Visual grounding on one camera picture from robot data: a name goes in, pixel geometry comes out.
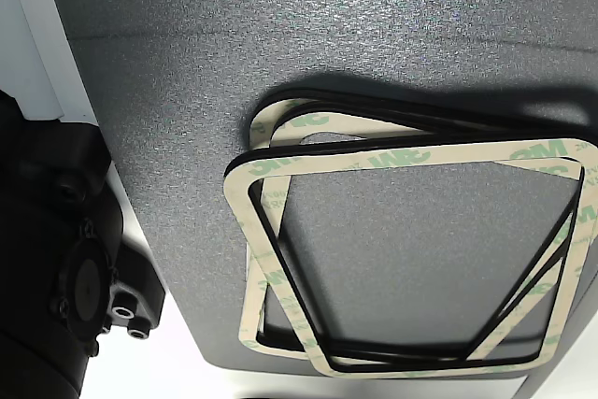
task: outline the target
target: gray plastic panel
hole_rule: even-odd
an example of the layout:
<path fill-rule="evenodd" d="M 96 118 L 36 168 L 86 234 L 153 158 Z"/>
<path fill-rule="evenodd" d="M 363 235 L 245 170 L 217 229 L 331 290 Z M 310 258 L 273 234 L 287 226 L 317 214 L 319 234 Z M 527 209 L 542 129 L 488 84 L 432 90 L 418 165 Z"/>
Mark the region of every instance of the gray plastic panel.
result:
<path fill-rule="evenodd" d="M 245 127 L 264 93 L 293 82 L 393 97 L 399 83 L 444 91 L 593 85 L 598 75 L 595 0 L 56 1 L 169 287 L 204 357 L 235 369 L 316 374 L 236 341 L 245 241 L 221 177 L 246 149 Z M 590 126 L 598 113 L 577 96 L 438 101 Z"/>

